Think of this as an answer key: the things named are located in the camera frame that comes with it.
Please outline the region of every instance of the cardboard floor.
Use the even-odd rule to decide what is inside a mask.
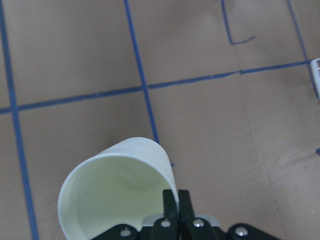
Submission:
[[[0,3],[1,240],[65,239],[65,178],[130,137],[224,231],[319,239],[319,0]]]

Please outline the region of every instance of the paper cup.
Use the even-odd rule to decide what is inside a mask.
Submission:
[[[156,142],[133,137],[78,165],[58,198],[67,240],[89,240],[118,224],[138,231],[145,217],[163,213],[164,189],[179,202],[169,158]]]

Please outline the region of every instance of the blue tape line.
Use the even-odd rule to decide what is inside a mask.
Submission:
[[[132,16],[131,16],[131,11],[130,11],[129,0],[123,0],[123,2],[124,2],[124,6],[125,6],[127,21],[128,21],[130,35],[131,35],[131,41],[132,41],[133,50],[134,50],[134,54],[135,54],[135,60],[136,60],[136,64],[137,64],[137,67],[139,70],[139,76],[140,76],[140,80],[141,80],[141,84],[142,84],[142,88],[143,88],[143,94],[144,94],[146,108],[147,108],[148,115],[149,115],[153,138],[154,138],[155,142],[159,143],[156,122],[155,122],[154,114],[152,111],[152,106],[151,106],[149,93],[148,93],[148,86],[146,83],[145,73],[144,73],[144,69],[142,66],[142,61],[141,61],[141,57],[140,57],[140,53],[139,53],[135,28],[134,28],[134,24],[133,24],[133,20],[132,20]]]
[[[143,90],[143,88],[141,86],[139,86],[139,87],[125,88],[125,89],[121,89],[121,90],[104,91],[104,92],[93,93],[93,94],[88,94],[88,95],[73,96],[73,97],[67,97],[67,98],[62,98],[62,99],[57,99],[57,100],[50,100],[50,101],[26,104],[26,105],[18,106],[18,110],[23,111],[23,110],[37,109],[37,108],[43,108],[43,107],[48,107],[48,106],[60,105],[60,104],[67,104],[67,103],[78,102],[78,101],[89,100],[89,99],[98,99],[98,98],[110,97],[110,96],[115,96],[115,95],[135,93],[135,92],[139,92],[142,90]]]
[[[307,65],[309,63],[310,63],[310,61],[299,61],[299,62],[293,62],[293,63],[280,64],[280,65],[245,69],[245,70],[241,70],[240,72],[242,74],[251,74],[251,73],[257,73],[257,72],[263,72],[263,71],[285,69],[285,68],[291,68],[291,67],[296,67],[296,66],[301,66],[301,65]]]
[[[16,93],[15,93],[14,80],[12,75],[9,44],[8,44],[8,37],[7,37],[2,0],[0,0],[0,28],[1,28],[1,38],[2,38],[6,79],[7,79],[7,85],[8,85],[9,98],[10,98],[10,109],[12,112],[15,141],[16,141],[16,146],[18,150],[20,171],[21,171],[21,177],[22,177],[22,183],[23,183],[26,208],[28,212],[30,231],[31,231],[32,239],[39,240],[37,221],[36,221],[35,210],[34,210],[34,205],[32,201],[32,194],[31,194],[31,188],[30,188],[30,182],[29,182],[29,176],[28,176],[28,168],[27,168],[25,151],[24,151],[24,144],[23,144],[20,121],[18,116]]]
[[[151,84],[151,85],[149,85],[149,88],[150,89],[159,89],[159,88],[170,87],[173,85],[191,84],[191,83],[196,83],[196,82],[200,82],[200,81],[207,81],[207,80],[211,80],[211,79],[220,79],[220,78],[224,78],[224,77],[227,77],[229,75],[236,74],[239,72],[240,71],[232,71],[232,72],[227,72],[227,73],[201,76],[201,77],[189,78],[189,79],[178,80],[178,81]]]
[[[251,40],[256,38],[256,36],[252,36],[247,40],[234,42],[233,39],[232,39],[232,36],[231,36],[230,27],[229,27],[229,21],[228,21],[227,8],[226,8],[225,0],[221,0],[221,8],[222,8],[223,21],[224,21],[226,34],[228,36],[228,40],[229,40],[229,43],[231,45],[244,44],[244,43],[247,43],[247,42],[249,42],[249,41],[251,41]]]
[[[7,114],[7,113],[10,113],[10,112],[11,112],[11,109],[10,109],[10,108],[0,109],[0,114]]]
[[[251,73],[271,71],[271,70],[276,70],[276,69],[292,68],[292,67],[297,67],[297,66],[301,66],[301,65],[307,65],[309,63],[310,63],[310,61],[299,61],[299,62],[293,62],[293,63],[287,63],[287,64],[251,68],[251,69],[245,69],[245,70],[239,70],[239,71],[231,71],[231,72],[215,74],[215,75],[208,75],[208,76],[201,76],[201,77],[183,79],[183,80],[178,80],[178,81],[170,81],[170,82],[164,82],[164,83],[151,84],[151,85],[149,85],[149,88],[150,89],[160,89],[160,88],[166,88],[166,87],[170,87],[170,86],[174,86],[174,85],[192,84],[192,83],[196,83],[196,82],[200,82],[200,81],[220,79],[220,78],[224,78],[224,77],[227,77],[227,76],[230,76],[233,74],[251,74]]]
[[[306,47],[305,47],[305,43],[304,43],[304,40],[302,38],[302,34],[301,34],[301,31],[300,31],[300,28],[299,28],[299,25],[298,25],[298,21],[297,21],[296,15],[295,15],[294,8],[292,6],[291,0],[286,0],[286,2],[287,2],[287,5],[288,5],[290,13],[291,13],[291,17],[292,17],[293,24],[294,24],[294,27],[295,27],[295,30],[296,30],[296,34],[298,35],[298,38],[299,38],[299,42],[300,42],[300,46],[301,46],[302,53],[303,53],[303,56],[304,56],[304,60],[307,61],[309,59],[309,57],[308,57],[307,50],[306,50]],[[314,80],[310,65],[308,65],[307,68],[308,68],[309,76],[310,76],[310,79],[311,79],[313,91],[314,91],[316,97],[319,98],[319,94],[318,94],[318,91],[317,91],[316,83],[315,83],[315,80]]]

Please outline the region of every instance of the blue marker line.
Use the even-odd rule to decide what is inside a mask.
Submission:
[[[20,121],[19,121],[19,116],[18,116],[16,93],[15,93],[14,80],[13,80],[13,75],[12,75],[10,53],[9,53],[9,44],[8,44],[8,37],[7,37],[7,30],[6,30],[2,0],[0,0],[0,28],[1,28],[1,38],[2,38],[2,47],[3,47],[6,79],[7,79],[9,99],[10,99],[10,109],[12,112],[12,121],[13,121],[13,127],[14,127],[15,141],[16,141],[16,146],[17,146],[17,150],[18,150],[20,171],[21,171],[21,177],[22,177],[22,183],[23,183],[26,208],[27,208],[27,212],[28,212],[30,231],[31,231],[32,239],[39,240],[37,221],[36,221],[36,216],[35,216],[34,204],[33,204],[33,200],[32,200],[30,183],[29,183],[28,168],[27,168],[27,163],[26,163],[24,144],[23,144]]]
[[[222,8],[222,14],[223,14],[223,20],[224,20],[226,34],[228,36],[228,40],[229,40],[229,43],[231,45],[244,44],[244,43],[247,43],[247,42],[249,42],[249,41],[251,41],[251,40],[256,38],[256,36],[252,36],[247,40],[234,42],[233,39],[232,39],[232,36],[231,36],[230,28],[229,28],[229,21],[228,21],[228,15],[227,15],[227,9],[226,9],[225,0],[221,0],[221,8]]]
[[[142,90],[143,88],[139,86],[139,87],[133,87],[133,88],[125,88],[121,90],[104,91],[104,92],[81,95],[81,96],[66,97],[66,98],[57,99],[57,100],[50,100],[50,101],[36,102],[36,103],[22,105],[18,107],[18,110],[23,111],[23,110],[29,110],[29,109],[37,109],[37,108],[67,104],[67,103],[78,102],[78,101],[89,100],[89,99],[98,99],[98,98],[110,97],[115,95],[135,93]]]
[[[307,50],[306,50],[306,47],[305,47],[305,43],[304,43],[304,40],[302,38],[302,34],[301,34],[301,31],[300,31],[300,28],[299,28],[299,25],[298,25],[298,21],[297,21],[296,15],[295,15],[294,8],[292,6],[291,0],[286,0],[286,2],[288,4],[288,7],[289,7],[289,10],[290,10],[290,13],[291,13],[291,17],[292,17],[293,24],[294,24],[294,27],[295,27],[295,30],[296,30],[296,34],[298,35],[298,38],[299,38],[299,42],[300,42],[300,46],[301,46],[301,49],[302,49],[302,52],[303,52],[304,60],[307,61],[309,59],[309,57],[308,57]],[[318,92],[317,92],[316,83],[315,83],[314,77],[312,75],[312,70],[311,70],[310,64],[307,65],[307,68],[308,68],[308,72],[309,72],[309,76],[310,76],[310,79],[311,79],[311,83],[312,83],[312,87],[313,87],[314,93],[315,93],[316,97],[319,98],[319,95],[318,95]]]
[[[211,80],[211,79],[220,79],[220,78],[224,78],[226,76],[236,74],[239,72],[240,71],[232,71],[232,72],[227,72],[227,73],[201,76],[201,77],[189,78],[189,79],[178,80],[178,81],[170,81],[170,82],[164,82],[164,83],[151,84],[151,85],[149,85],[149,88],[150,89],[159,89],[159,88],[170,87],[173,85],[191,84],[191,83],[196,83],[196,82],[200,82],[200,81],[207,81],[207,80]]]
[[[231,71],[231,72],[215,74],[215,75],[208,75],[208,76],[201,76],[201,77],[183,79],[183,80],[178,80],[178,81],[170,81],[170,82],[164,82],[164,83],[151,84],[151,85],[149,85],[149,88],[150,89],[160,89],[160,88],[166,88],[166,87],[175,86],[175,85],[192,84],[192,83],[196,83],[196,82],[200,82],[200,81],[220,79],[220,78],[224,78],[224,77],[227,77],[227,76],[230,76],[233,74],[251,74],[251,73],[271,71],[271,70],[276,70],[276,69],[292,68],[292,67],[297,67],[297,66],[301,66],[301,65],[307,65],[309,63],[310,63],[310,61],[299,61],[299,62],[292,62],[292,63],[287,63],[287,64],[244,69],[244,70],[239,70],[239,71]]]
[[[124,6],[125,6],[127,21],[128,21],[132,45],[133,45],[133,50],[134,50],[134,54],[135,54],[136,64],[137,64],[137,67],[139,70],[140,80],[141,80],[141,84],[142,84],[142,88],[143,88],[144,100],[145,100],[146,108],[147,108],[148,115],[149,115],[153,138],[154,138],[155,142],[159,143],[156,122],[155,122],[154,114],[152,111],[152,106],[151,106],[149,93],[148,93],[148,86],[146,83],[145,73],[144,73],[144,69],[142,66],[142,61],[141,61],[141,57],[140,57],[140,53],[139,53],[135,28],[134,28],[134,24],[133,24],[133,20],[132,20],[132,16],[131,16],[131,11],[130,11],[129,0],[123,0],[123,2],[124,2]]]
[[[310,61],[299,61],[299,62],[293,62],[293,63],[280,64],[280,65],[245,69],[245,70],[241,70],[240,72],[242,74],[251,74],[251,73],[257,73],[257,72],[263,72],[263,71],[285,69],[285,68],[291,68],[291,67],[296,67],[296,66],[301,66],[301,65],[307,65],[309,63],[310,63]]]
[[[195,78],[189,78],[189,79],[183,79],[183,80],[177,80],[177,81],[170,81],[170,82],[164,82],[164,83],[157,83],[157,84],[150,84],[148,86],[149,89],[159,89],[159,88],[166,88],[174,85],[183,85],[183,84],[191,84],[196,83],[200,81],[208,81],[213,79],[220,79],[227,77],[232,74],[250,74],[250,73],[257,73],[262,71],[270,71],[270,70],[276,70],[276,69],[283,69],[283,68],[290,68],[290,67],[296,67],[301,65],[307,65],[310,61],[300,61],[300,62],[292,62],[292,63],[286,63],[286,64],[280,64],[280,65],[273,65],[273,66],[265,66],[265,67],[259,67],[259,68],[251,68],[251,69],[244,69],[244,70],[238,70],[238,71],[232,71],[227,73],[220,73],[220,74],[213,74],[213,75],[207,75],[207,76],[201,76],[201,77],[195,77]],[[122,94],[128,94],[128,93],[135,93],[143,91],[143,87],[133,87],[133,88],[125,88],[120,90],[113,90],[113,91],[104,91],[99,93],[93,93],[93,94],[87,94],[87,95],[81,95],[81,96],[73,96],[73,97],[67,97],[62,99],[56,99],[56,100],[49,100],[44,102],[36,102],[31,104],[25,104],[18,106],[18,111],[24,111],[24,110],[31,110],[31,109],[37,109],[37,108],[43,108],[43,107],[49,107],[49,106],[55,106],[60,104],[67,104],[72,102],[78,102],[83,100],[90,100],[90,99],[97,99],[97,98],[105,98],[115,95],[122,95]],[[9,113],[11,110],[10,108],[3,108],[0,109],[0,114]]]
[[[11,112],[11,109],[10,109],[10,108],[0,109],[0,115],[1,115],[1,114],[7,114],[7,113],[10,113],[10,112]]]

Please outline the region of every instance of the screw head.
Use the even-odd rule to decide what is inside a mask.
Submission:
[[[165,219],[161,222],[161,227],[163,228],[169,228],[171,226],[171,223],[168,221],[168,219]]]
[[[248,235],[248,230],[245,229],[243,226],[239,226],[235,229],[235,233],[238,235],[238,236],[247,236]]]
[[[128,237],[131,235],[131,231],[126,227],[120,232],[121,237]]]
[[[200,228],[205,225],[204,221],[202,221],[200,218],[197,218],[193,221],[193,226]]]

